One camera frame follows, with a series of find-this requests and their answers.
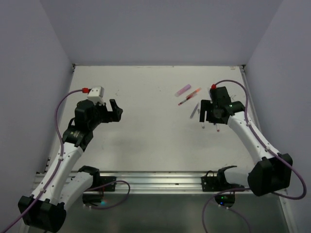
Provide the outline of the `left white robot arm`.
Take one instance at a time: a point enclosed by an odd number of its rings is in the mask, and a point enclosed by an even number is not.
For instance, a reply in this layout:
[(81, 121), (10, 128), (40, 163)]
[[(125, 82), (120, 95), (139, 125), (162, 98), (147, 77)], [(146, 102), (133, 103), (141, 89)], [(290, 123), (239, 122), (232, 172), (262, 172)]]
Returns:
[(23, 222), (52, 233), (63, 226), (67, 212), (74, 202), (89, 190), (101, 185), (98, 169), (83, 167), (72, 181), (67, 178), (93, 138), (93, 131), (102, 123), (119, 122), (123, 110), (110, 99), (112, 110), (105, 104), (83, 100), (77, 103), (74, 118), (64, 131), (60, 149), (50, 169), (30, 196), (22, 196), (18, 208)]

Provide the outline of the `red pen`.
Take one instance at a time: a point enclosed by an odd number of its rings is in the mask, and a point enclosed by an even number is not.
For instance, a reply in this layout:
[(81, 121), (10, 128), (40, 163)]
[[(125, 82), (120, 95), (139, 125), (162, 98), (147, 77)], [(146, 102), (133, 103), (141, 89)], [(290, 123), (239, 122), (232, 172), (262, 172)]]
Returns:
[(181, 102), (178, 103), (178, 106), (182, 105), (183, 103), (187, 102), (188, 100), (190, 100), (191, 98), (193, 98), (196, 94), (187, 96), (184, 100), (182, 100)]

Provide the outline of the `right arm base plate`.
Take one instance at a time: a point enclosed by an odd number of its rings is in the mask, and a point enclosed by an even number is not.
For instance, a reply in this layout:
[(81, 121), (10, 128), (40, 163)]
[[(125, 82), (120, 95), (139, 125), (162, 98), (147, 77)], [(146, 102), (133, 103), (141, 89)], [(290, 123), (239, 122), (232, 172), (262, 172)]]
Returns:
[(201, 187), (203, 192), (220, 192), (233, 188), (244, 188), (243, 185), (220, 183), (217, 177), (202, 176)]

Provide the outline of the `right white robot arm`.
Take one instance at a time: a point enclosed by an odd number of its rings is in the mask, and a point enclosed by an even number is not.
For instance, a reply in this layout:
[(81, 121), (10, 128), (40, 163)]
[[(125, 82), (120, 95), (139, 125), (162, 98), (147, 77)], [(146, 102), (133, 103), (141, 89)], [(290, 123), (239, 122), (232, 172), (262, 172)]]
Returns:
[(236, 165), (217, 172), (216, 184), (221, 190), (249, 187), (256, 196), (285, 189), (290, 185), (293, 160), (273, 147), (250, 120), (240, 101), (232, 102), (226, 87), (212, 86), (210, 100), (201, 101), (200, 122), (227, 125), (242, 141), (254, 166), (242, 169)]

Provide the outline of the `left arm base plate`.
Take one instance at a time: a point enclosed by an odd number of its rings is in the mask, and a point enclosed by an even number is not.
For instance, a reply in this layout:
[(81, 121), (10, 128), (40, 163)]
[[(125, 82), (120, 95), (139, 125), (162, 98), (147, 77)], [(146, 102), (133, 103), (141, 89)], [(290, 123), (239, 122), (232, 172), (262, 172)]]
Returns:
[(86, 191), (114, 192), (116, 176), (100, 176), (95, 179), (92, 186)]

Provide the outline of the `purple highlighter pen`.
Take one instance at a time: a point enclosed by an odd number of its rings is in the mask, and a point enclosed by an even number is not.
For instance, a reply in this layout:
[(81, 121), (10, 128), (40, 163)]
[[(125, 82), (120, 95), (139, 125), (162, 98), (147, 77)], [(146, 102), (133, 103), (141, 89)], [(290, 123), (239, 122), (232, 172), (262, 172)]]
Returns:
[(199, 106), (199, 103), (197, 103), (196, 106), (195, 106), (195, 108), (193, 109), (193, 111), (192, 111), (192, 113), (191, 113), (191, 115), (190, 115), (190, 119), (193, 119), (193, 117), (194, 117), (194, 115), (195, 115), (195, 113), (196, 113), (196, 111), (197, 111), (197, 109), (198, 109), (198, 106)]

